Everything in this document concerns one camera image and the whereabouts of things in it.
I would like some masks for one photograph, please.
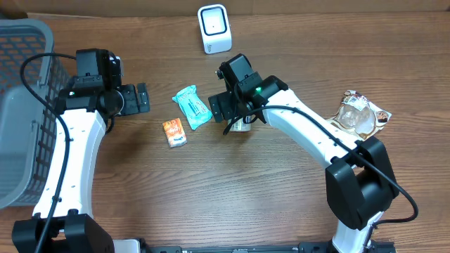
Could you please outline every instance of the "wall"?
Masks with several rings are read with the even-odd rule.
[[[14,1],[28,13],[101,17],[196,15],[221,2],[230,15],[445,11],[450,0],[0,0]]]

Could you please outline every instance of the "white and brown package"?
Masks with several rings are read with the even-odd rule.
[[[385,127],[391,113],[380,109],[365,96],[352,90],[344,93],[336,115],[327,119],[333,126],[366,140]]]

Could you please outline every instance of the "perforated bin side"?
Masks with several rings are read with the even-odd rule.
[[[26,58],[52,51],[53,35],[43,22],[0,20],[0,208],[34,205],[45,186],[56,141],[55,117],[28,94],[19,69]],[[58,58],[45,57],[28,64],[25,78],[53,105],[69,75]]]

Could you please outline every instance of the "gray plastic bin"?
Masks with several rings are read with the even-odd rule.
[[[53,34],[41,21],[0,20],[0,209],[35,205],[55,147],[55,117],[20,82],[22,62],[53,52]],[[33,60],[28,84],[53,105],[69,75],[58,58]]]

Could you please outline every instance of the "wood grain surface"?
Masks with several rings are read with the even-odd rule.
[[[183,247],[279,245],[332,238],[323,170],[285,134],[257,122],[222,136],[213,121],[191,131],[177,91],[224,91],[214,71],[244,53],[261,76],[281,78],[313,110],[333,115],[347,89],[393,116],[378,138],[417,220],[383,225],[376,240],[398,252],[450,251],[450,13],[230,17],[233,49],[206,56],[196,17],[49,20],[55,51],[106,48],[124,61],[124,83],[146,82],[151,111],[119,118],[98,151],[94,216],[114,238]],[[71,73],[75,63],[64,60]],[[162,123],[180,117],[188,144],[170,149]],[[385,218],[409,216],[402,196]],[[13,222],[31,207],[0,211],[0,252],[15,252]]]

